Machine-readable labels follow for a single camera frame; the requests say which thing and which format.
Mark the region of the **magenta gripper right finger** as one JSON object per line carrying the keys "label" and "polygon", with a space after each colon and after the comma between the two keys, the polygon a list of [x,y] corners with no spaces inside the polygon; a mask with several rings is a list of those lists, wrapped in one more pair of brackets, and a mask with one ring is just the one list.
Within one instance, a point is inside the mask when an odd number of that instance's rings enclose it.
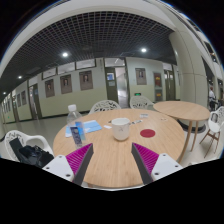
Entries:
{"label": "magenta gripper right finger", "polygon": [[131,153],[135,159],[144,185],[182,169],[182,166],[168,154],[157,154],[137,143],[132,144]]}

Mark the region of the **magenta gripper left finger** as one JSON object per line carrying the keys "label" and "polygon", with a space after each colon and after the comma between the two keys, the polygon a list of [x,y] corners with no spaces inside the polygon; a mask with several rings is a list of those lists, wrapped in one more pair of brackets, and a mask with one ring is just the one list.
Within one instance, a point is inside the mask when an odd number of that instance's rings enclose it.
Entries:
{"label": "magenta gripper left finger", "polygon": [[58,155],[43,170],[81,186],[93,155],[93,144],[87,144],[67,156]]}

